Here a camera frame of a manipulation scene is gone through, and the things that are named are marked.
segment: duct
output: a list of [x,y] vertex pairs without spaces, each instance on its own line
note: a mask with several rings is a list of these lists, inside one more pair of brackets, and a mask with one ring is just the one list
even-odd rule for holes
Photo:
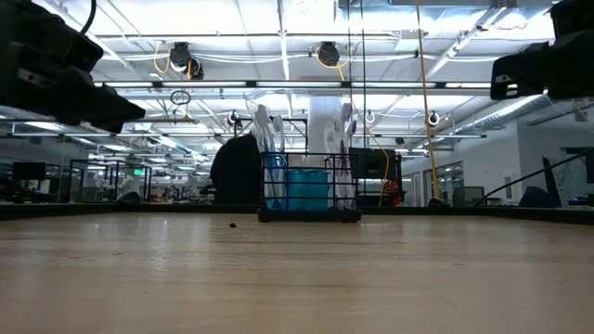
[[[447,64],[447,62],[451,58],[455,57],[462,50],[462,48],[464,48],[466,45],[468,45],[472,41],[473,38],[475,38],[476,36],[478,36],[479,33],[481,33],[483,31],[483,26],[484,25],[491,25],[496,20],[503,19],[503,17],[505,17],[505,15],[507,15],[509,13],[510,12],[508,11],[507,8],[490,8],[490,9],[488,9],[481,16],[481,18],[478,19],[474,23],[472,29],[469,32],[467,32],[462,38],[460,38],[456,42],[454,42],[432,64],[432,66],[427,70],[427,72],[425,74],[425,80],[430,80],[435,75],[435,73],[437,73],[439,70],[441,70]],[[404,94],[404,95],[398,96],[394,100],[394,102],[392,103],[392,105],[390,106],[390,108],[387,109],[386,115],[390,115],[392,113],[392,111],[394,111],[394,109],[396,108],[396,106],[398,105],[398,103],[400,103],[400,101],[402,101],[408,95],[409,94]],[[371,126],[371,128],[374,128],[375,126],[377,126],[382,119],[383,119],[383,117],[379,118],[375,122],[375,124],[373,124],[373,126]]]
[[[492,130],[550,105],[551,102],[548,96],[530,96],[521,100],[496,103],[495,105],[481,110],[480,114],[486,114],[486,116],[478,119],[470,117],[462,122],[461,126],[457,128],[449,128],[441,132],[441,134],[468,135],[475,132],[477,128],[481,131]],[[422,145],[419,145],[418,148],[423,148],[425,146],[427,146],[426,141],[424,141]]]

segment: white wall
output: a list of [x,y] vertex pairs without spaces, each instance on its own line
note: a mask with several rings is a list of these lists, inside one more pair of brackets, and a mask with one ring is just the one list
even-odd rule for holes
[[[518,136],[522,175],[542,169],[543,156],[551,163],[567,158],[561,148],[594,147],[594,134],[577,125],[565,128],[518,127]],[[527,186],[547,188],[544,174],[522,182],[522,186],[524,190]]]
[[[463,139],[455,145],[454,151],[435,152],[436,166],[444,166],[462,161],[464,168],[464,186],[483,186],[487,193],[504,185],[504,177],[512,180],[520,177],[520,150],[518,145],[518,127],[516,122],[506,125],[503,130],[486,132],[486,139]],[[419,159],[403,163],[403,174],[417,173],[431,169],[429,159]],[[512,186],[513,200],[517,203],[522,196],[521,185]],[[493,198],[505,198],[501,190]]]

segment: computer monitor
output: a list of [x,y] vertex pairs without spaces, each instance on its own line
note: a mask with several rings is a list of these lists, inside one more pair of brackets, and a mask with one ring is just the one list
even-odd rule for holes
[[[353,170],[353,178],[357,179],[387,179],[396,180],[396,153],[393,150],[372,148],[349,148],[349,153],[356,155],[351,158],[351,166],[356,167]],[[386,176],[386,163],[388,164],[388,174]]]

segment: black cable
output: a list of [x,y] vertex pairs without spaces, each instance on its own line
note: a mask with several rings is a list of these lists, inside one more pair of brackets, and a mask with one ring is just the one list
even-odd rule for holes
[[86,32],[89,31],[91,25],[93,24],[93,20],[95,20],[95,14],[97,13],[97,0],[91,0],[91,13],[89,14],[89,18],[86,20],[83,28],[81,29],[81,35],[85,36]]
[[[363,22],[363,0],[360,1],[359,9],[361,12],[361,42],[363,45],[363,115],[365,115],[365,110],[368,109],[368,84],[367,84],[367,62],[365,59],[365,24]],[[365,125],[365,131],[363,132],[363,148],[367,148],[367,136],[365,133],[367,132],[367,125]]]
[[531,178],[531,177],[536,176],[536,175],[538,175],[540,173],[543,173],[545,171],[549,171],[549,170],[551,170],[551,169],[553,169],[555,167],[559,167],[559,166],[561,166],[561,165],[563,165],[563,164],[565,164],[565,163],[567,163],[569,161],[574,161],[576,159],[582,158],[582,157],[586,156],[588,153],[591,153],[591,152],[594,152],[594,148],[586,149],[582,153],[579,153],[579,154],[577,154],[577,155],[575,155],[575,156],[573,156],[571,158],[567,158],[564,161],[559,161],[559,162],[557,162],[555,164],[550,165],[549,167],[545,167],[545,168],[543,168],[543,169],[541,169],[539,171],[536,171],[534,173],[530,173],[527,176],[521,177],[521,178],[519,178],[519,179],[517,179],[517,180],[515,180],[513,182],[510,182],[510,183],[508,183],[508,184],[506,184],[504,186],[500,186],[499,188],[497,188],[497,189],[489,192],[488,194],[482,196],[481,199],[477,200],[476,203],[474,203],[473,207],[474,208],[478,207],[479,204],[481,204],[481,202],[483,202],[484,200],[488,199],[489,196],[495,194],[499,190],[503,190],[503,189],[507,188],[508,186],[513,186],[513,185],[515,185],[515,184],[517,184],[519,182],[522,182],[525,179]]

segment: black wire rack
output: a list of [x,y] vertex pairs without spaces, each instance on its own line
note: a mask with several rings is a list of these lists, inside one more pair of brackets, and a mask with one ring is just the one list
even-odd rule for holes
[[[291,166],[291,157],[320,157],[324,167]],[[352,178],[357,155],[344,153],[265,152],[262,154],[262,208],[258,218],[263,223],[275,221],[319,221],[356,223],[361,220],[357,208],[358,182]],[[344,176],[348,182],[341,180]],[[272,194],[265,189],[272,186]],[[353,196],[337,196],[338,186],[352,186]]]

